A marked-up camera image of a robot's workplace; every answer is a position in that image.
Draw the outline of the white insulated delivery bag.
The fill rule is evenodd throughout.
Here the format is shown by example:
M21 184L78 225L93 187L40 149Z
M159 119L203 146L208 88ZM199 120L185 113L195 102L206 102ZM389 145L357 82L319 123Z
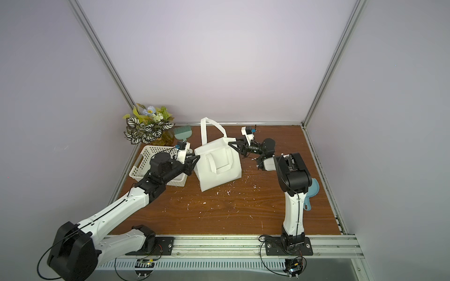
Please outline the white insulated delivery bag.
M208 124L215 126L223 136L209 142ZM194 154L200 158L194 171L201 191L205 192L240 179L242 174L240 154L229 145L229 142L236 141L236 138L228 137L226 130L219 123L207 117L200 121L200 133L202 145L194 150Z

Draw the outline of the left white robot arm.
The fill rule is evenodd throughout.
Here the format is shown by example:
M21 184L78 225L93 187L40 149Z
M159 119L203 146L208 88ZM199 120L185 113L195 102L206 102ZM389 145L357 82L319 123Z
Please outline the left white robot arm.
M84 281L94 270L130 252L153 254L158 246L155 233L140 225L131 231L108 238L107 235L124 220L155 201L166 185L180 174L190 176L199 156L188 156L184 162L161 152L150 161L150 169L130 190L95 215L74 224L67 222L57 230L53 245L46 251L47 265L65 281Z

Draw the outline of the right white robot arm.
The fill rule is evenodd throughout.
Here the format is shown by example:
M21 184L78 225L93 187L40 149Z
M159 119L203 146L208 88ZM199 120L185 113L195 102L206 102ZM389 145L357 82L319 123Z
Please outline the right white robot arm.
M258 155L257 167L264 171L275 171L278 183L285 195L285 219L280 237L285 250L305 243L304 230L304 202L312 177L299 153L277 156L275 154L275 140L265 139L262 143L243 138L228 143L228 146L243 156Z

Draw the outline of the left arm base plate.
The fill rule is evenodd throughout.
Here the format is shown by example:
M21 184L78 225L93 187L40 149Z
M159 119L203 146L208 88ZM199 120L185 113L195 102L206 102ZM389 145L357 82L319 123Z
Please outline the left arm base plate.
M174 237L155 237L153 242L144 245L140 250L129 252L126 256L170 256L174 246Z

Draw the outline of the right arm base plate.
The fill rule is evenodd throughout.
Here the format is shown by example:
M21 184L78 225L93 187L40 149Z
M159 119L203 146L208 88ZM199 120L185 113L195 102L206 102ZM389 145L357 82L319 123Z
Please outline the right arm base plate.
M292 243L282 237L262 235L259 238L263 243L263 250L267 256L313 256L311 240L309 237L301 237L300 243Z

